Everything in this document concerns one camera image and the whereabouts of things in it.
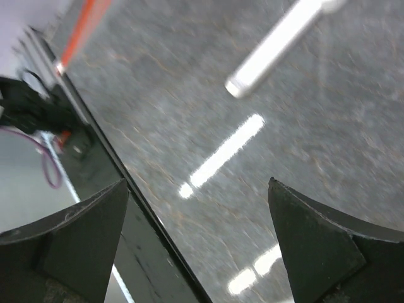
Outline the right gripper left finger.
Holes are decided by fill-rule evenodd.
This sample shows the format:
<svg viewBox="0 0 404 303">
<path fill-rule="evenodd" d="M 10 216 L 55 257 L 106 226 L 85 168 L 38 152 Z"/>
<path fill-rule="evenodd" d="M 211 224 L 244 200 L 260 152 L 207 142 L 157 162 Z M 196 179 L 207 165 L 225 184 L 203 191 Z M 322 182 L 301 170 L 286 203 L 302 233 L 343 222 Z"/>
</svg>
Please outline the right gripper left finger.
<svg viewBox="0 0 404 303">
<path fill-rule="evenodd" d="M 127 204 L 121 179 L 1 233 L 1 302 L 103 302 Z"/>
</svg>

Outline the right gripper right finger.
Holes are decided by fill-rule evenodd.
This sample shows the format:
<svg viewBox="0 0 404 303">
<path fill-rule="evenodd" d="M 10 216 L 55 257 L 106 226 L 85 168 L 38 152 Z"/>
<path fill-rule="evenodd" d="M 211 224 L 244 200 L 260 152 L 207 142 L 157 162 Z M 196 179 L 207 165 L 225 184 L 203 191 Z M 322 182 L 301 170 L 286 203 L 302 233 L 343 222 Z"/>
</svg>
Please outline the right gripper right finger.
<svg viewBox="0 0 404 303">
<path fill-rule="evenodd" d="M 403 232 L 271 178 L 268 204 L 295 302 L 403 302 Z"/>
</svg>

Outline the clear orange-zipper zip bag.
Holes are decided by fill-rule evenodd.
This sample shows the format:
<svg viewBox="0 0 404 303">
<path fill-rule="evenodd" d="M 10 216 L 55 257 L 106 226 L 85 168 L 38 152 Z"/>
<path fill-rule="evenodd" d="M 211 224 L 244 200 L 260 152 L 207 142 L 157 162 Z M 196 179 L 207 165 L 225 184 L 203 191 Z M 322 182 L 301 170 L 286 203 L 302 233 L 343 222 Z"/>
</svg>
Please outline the clear orange-zipper zip bag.
<svg viewBox="0 0 404 303">
<path fill-rule="evenodd" d="M 70 62 L 90 38 L 90 35 L 99 25 L 111 3 L 111 0 L 84 1 L 67 44 L 59 60 L 54 64 L 56 73 L 59 76 L 62 76 L 66 72 Z"/>
</svg>

